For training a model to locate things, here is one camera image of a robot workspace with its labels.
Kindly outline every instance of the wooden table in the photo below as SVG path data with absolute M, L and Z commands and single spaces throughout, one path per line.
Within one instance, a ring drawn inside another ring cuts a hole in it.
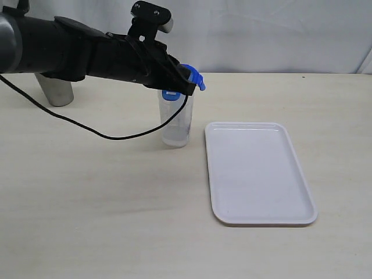
M 7 76 L 47 105 L 33 75 Z M 372 278 L 372 76 L 205 74 L 192 136 L 112 142 L 0 84 L 0 277 Z M 110 135 L 159 124 L 157 94 L 86 78 L 52 108 Z M 319 209 L 305 228 L 231 228 L 210 207 L 203 129 L 274 121 Z

